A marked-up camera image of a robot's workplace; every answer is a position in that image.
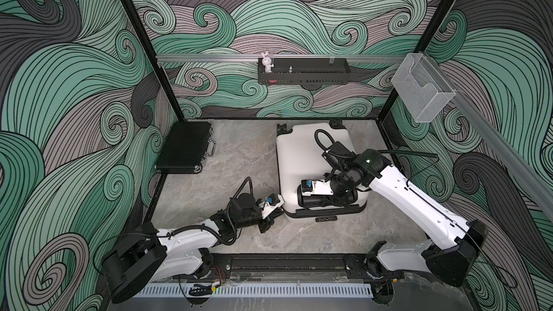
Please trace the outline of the white hard-shell suitcase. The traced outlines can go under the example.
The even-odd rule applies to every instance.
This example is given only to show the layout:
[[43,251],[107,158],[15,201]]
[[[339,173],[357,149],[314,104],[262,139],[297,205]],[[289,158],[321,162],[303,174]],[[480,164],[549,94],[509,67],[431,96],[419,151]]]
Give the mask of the white hard-shell suitcase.
[[304,196],[300,191],[304,179],[322,180],[331,172],[323,150],[315,142],[317,129],[330,134],[334,141],[354,152],[350,134],[340,120],[276,127],[276,156],[279,171],[279,193],[284,200],[282,209],[290,222],[316,223],[336,221],[365,210],[369,193],[353,191],[348,204],[336,206],[325,196]]

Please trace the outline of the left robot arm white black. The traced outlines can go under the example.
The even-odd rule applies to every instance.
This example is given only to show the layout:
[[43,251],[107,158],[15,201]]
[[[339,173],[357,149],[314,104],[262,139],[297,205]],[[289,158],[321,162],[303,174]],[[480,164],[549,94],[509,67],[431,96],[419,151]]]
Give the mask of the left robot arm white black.
[[266,232],[282,215],[283,204],[279,194],[256,199],[247,177],[224,209],[199,224],[158,229],[144,223],[131,233],[113,237],[114,246],[99,261],[112,303],[125,302],[160,279],[209,275],[215,269],[211,248],[232,246],[244,227]]

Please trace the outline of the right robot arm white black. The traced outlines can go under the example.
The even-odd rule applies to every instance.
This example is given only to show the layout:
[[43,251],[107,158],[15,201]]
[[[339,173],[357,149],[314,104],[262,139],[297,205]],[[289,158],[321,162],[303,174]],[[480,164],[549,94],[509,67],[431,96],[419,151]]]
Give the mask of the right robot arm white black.
[[349,206],[358,191],[375,191],[428,236],[417,244],[375,245],[365,259],[369,277],[389,280],[399,271],[426,272],[450,286],[462,286],[485,243],[486,226],[449,211],[416,187],[386,158],[386,151],[367,149],[355,154],[334,139],[326,147],[320,135],[330,134],[317,129],[314,138],[332,170],[323,180],[305,182],[305,188],[341,207]]

